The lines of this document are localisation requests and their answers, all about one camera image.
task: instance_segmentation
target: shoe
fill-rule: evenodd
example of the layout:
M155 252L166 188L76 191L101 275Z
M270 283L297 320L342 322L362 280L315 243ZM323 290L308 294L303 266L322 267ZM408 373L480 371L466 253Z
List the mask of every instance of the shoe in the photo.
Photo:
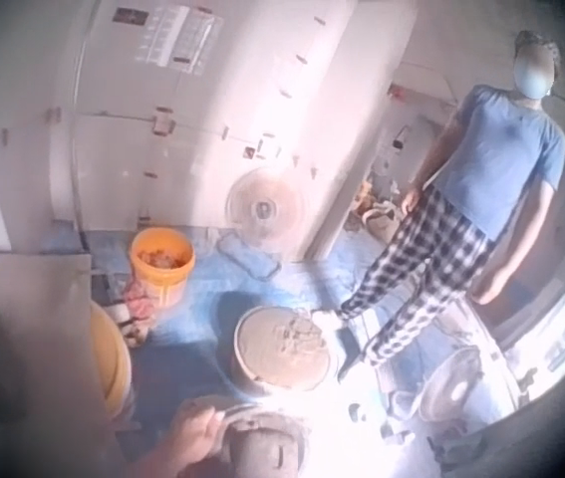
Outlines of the shoe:
M313 311L311 321L323 332L338 331L346 326L346 323L338 317L335 311Z

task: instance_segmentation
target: white fan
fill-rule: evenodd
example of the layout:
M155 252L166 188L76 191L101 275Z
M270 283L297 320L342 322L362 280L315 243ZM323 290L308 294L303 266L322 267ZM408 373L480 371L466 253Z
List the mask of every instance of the white fan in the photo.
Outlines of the white fan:
M269 167L238 179L226 204L227 222L242 240L269 254L282 253L297 243L304 211L297 174Z

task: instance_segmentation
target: checkered pajama pants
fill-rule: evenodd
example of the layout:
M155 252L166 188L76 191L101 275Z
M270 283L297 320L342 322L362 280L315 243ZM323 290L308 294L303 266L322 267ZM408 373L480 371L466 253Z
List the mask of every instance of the checkered pajama pants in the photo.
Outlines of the checkered pajama pants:
M347 321L376 304L419 264L428 261L415 294L365 346L361 359L379 365L404 349L452 301L463 295L494 243L434 188L426 189L393 241L338 311Z

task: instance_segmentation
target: face mask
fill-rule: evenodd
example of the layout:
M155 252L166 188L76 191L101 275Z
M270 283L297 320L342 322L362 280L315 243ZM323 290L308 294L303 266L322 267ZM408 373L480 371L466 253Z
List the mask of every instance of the face mask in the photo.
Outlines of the face mask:
M531 100L541 100L552 88L552 82L545 75L521 59L514 63L514 84L524 97Z

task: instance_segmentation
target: blue t-shirt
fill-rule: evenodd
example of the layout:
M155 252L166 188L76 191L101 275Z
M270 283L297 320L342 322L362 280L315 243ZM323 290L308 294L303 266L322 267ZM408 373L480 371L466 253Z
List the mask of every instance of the blue t-shirt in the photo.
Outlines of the blue t-shirt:
M556 190L565 135L545 112L516 105L505 91L487 86L472 89L457 119L464 138L432 184L496 241L535 177Z

